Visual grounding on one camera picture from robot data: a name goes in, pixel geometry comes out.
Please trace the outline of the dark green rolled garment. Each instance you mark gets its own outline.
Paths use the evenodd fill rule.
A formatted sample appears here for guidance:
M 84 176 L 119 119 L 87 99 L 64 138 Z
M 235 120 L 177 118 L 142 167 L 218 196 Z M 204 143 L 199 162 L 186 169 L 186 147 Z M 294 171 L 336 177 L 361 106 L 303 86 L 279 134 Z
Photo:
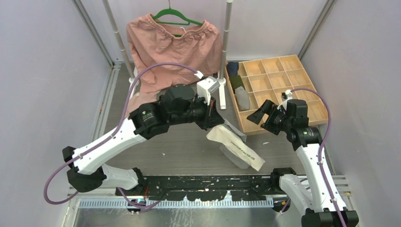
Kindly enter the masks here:
M 245 89 L 244 82 L 242 81 L 240 75 L 230 76 L 229 80 L 230 80 L 233 91 L 235 91 L 239 87 L 241 87 L 242 89 Z

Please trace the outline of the dark blue rolled garment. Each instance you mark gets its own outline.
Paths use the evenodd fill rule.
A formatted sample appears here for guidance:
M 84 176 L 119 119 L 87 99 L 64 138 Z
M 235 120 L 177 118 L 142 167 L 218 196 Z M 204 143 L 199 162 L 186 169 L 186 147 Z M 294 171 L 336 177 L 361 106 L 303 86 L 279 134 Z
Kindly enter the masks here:
M 238 71 L 239 71 L 239 62 L 236 61 L 230 61 L 228 62 L 227 66 L 227 74 L 229 77 L 233 77 L 238 75 Z

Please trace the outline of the wooden compartment tray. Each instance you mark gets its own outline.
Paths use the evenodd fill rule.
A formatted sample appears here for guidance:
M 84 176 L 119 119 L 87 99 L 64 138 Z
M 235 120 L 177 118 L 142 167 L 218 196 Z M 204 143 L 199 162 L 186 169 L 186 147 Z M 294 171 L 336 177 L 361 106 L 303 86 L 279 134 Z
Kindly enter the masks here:
M 310 126 L 328 122 L 327 110 L 322 100 L 311 92 L 315 87 L 297 55 L 241 61 L 238 75 L 241 76 L 249 95 L 250 110 L 248 111 L 239 111 L 235 92 L 231 87 L 227 69 L 225 69 L 227 89 L 232 99 L 239 128 L 244 134 L 265 133 L 260 126 L 246 118 L 256 111 L 266 99 L 280 104 L 282 102 L 281 93 L 287 89 L 296 89 L 292 95 L 293 98 L 307 102 Z

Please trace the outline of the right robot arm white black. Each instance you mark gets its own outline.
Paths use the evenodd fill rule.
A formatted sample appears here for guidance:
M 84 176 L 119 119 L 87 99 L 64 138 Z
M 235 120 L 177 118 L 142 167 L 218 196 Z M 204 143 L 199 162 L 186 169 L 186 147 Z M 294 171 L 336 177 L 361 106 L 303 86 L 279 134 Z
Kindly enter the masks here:
M 285 192 L 290 202 L 302 215 L 303 227 L 355 227 L 359 217 L 349 210 L 339 194 L 330 174 L 320 131 L 309 126 L 306 101 L 289 98 L 280 105 L 271 100 L 264 103 L 247 120 L 259 124 L 264 115 L 267 120 L 261 128 L 278 135 L 286 133 L 287 140 L 304 167 L 309 187 L 302 185 L 295 171 L 275 168 L 270 187 L 275 193 Z

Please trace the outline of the pink shorts on hanger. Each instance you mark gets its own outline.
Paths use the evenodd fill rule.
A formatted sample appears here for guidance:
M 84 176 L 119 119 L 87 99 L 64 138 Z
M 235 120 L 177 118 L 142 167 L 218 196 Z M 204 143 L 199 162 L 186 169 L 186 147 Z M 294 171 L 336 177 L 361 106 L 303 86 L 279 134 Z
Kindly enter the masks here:
M 140 77 L 139 91 L 130 98 L 126 115 L 144 103 L 155 102 L 163 89 L 200 80 L 181 65 L 198 70 L 205 77 L 220 70 L 222 35 L 208 21 L 183 29 L 157 23 L 148 14 L 129 22 L 126 33 L 138 73 L 156 65 Z

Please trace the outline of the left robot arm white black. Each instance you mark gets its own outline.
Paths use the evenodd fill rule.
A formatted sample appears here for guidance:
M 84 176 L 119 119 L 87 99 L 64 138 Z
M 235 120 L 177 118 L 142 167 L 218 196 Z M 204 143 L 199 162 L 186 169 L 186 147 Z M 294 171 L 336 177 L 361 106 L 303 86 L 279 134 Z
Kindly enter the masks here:
M 140 105 L 114 131 L 81 148 L 67 146 L 63 158 L 70 169 L 67 178 L 78 192 L 100 186 L 118 187 L 140 195 L 146 181 L 138 168 L 120 169 L 106 162 L 122 151 L 168 132 L 172 125 L 195 123 L 202 130 L 225 122 L 215 106 L 215 98 L 196 94 L 183 84 L 172 86 L 155 102 Z

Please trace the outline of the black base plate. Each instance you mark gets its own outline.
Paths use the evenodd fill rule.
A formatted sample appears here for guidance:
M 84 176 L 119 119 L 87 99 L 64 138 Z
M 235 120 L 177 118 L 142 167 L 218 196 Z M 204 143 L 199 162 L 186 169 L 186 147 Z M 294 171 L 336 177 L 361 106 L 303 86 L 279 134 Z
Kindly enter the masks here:
M 267 196 L 287 197 L 269 175 L 148 175 L 134 189 L 117 196 L 146 196 L 150 200 L 262 201 Z

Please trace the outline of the grey underwear cream waistband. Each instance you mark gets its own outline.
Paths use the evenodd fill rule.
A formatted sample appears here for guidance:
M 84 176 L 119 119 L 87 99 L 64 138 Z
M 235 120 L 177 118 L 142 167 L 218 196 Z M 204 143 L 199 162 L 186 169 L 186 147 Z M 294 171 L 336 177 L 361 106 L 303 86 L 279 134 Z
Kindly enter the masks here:
M 228 120 L 213 127 L 206 137 L 219 143 L 222 153 L 240 169 L 251 167 L 255 171 L 260 171 L 265 163 L 262 157 L 246 145 L 247 136 Z
M 240 86 L 235 89 L 235 96 L 238 104 L 239 111 L 248 111 L 250 110 L 250 100 L 248 92 L 244 89 L 244 87 Z

